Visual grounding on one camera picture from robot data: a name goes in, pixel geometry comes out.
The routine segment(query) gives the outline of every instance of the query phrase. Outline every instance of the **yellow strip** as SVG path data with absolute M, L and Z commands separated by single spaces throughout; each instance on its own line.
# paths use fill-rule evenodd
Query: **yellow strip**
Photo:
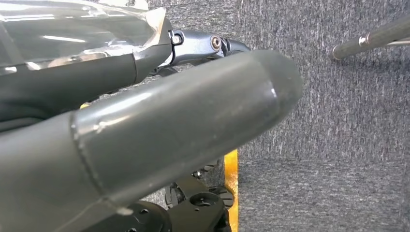
M 229 209 L 232 232 L 238 232 L 238 150 L 225 156 L 225 185 L 234 195 L 234 205 Z

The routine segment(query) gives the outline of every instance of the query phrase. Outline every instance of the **metal rod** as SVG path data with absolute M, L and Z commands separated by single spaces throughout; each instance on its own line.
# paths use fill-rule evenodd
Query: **metal rod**
M 343 59 L 376 47 L 404 45 L 403 43 L 394 42 L 407 37 L 410 37 L 410 15 L 383 25 L 365 36 L 335 46 L 330 52 L 330 57 L 332 59 Z
M 388 43 L 385 45 L 385 47 L 398 47 L 398 46 L 409 46 L 409 45 L 410 45 L 410 38 L 405 38 L 403 40 Z

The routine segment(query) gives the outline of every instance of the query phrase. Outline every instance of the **plastic sheet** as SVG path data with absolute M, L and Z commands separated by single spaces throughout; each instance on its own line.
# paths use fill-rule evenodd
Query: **plastic sheet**
M 157 45 L 165 9 L 76 0 L 0 3 L 0 75 L 138 53 Z

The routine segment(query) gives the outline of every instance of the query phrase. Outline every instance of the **gray carpet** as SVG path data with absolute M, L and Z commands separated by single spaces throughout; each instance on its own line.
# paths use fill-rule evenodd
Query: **gray carpet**
M 294 113 L 239 149 L 241 232 L 410 231 L 410 48 L 326 57 L 410 1 L 150 1 L 160 6 L 176 28 L 278 50 L 304 78 Z

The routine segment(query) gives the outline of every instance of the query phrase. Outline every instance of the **gray plastic pipe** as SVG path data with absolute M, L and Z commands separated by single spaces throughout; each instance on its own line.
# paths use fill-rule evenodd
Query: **gray plastic pipe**
M 0 231 L 77 232 L 243 145 L 301 96 L 273 51 L 209 62 L 0 136 Z

